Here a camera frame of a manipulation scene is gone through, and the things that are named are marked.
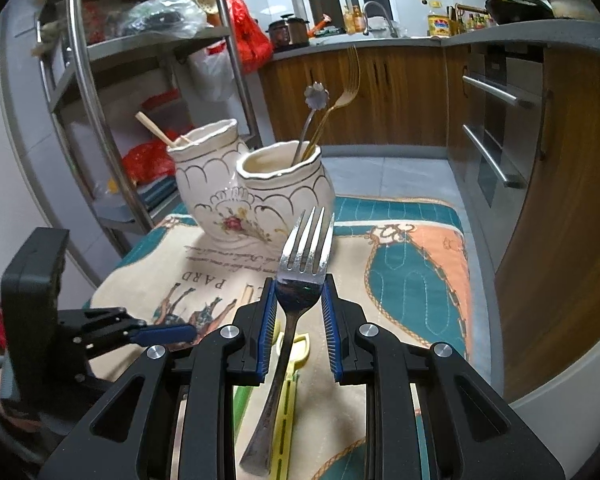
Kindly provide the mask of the person's left hand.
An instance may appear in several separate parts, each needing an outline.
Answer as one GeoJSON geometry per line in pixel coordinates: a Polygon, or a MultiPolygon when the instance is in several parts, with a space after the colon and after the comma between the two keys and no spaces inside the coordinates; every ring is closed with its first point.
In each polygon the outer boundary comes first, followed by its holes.
{"type": "Polygon", "coordinates": [[[30,418],[18,402],[19,392],[15,387],[12,373],[3,378],[3,370],[0,367],[0,416],[18,430],[27,434],[36,434],[42,428],[38,419],[30,418]]]}

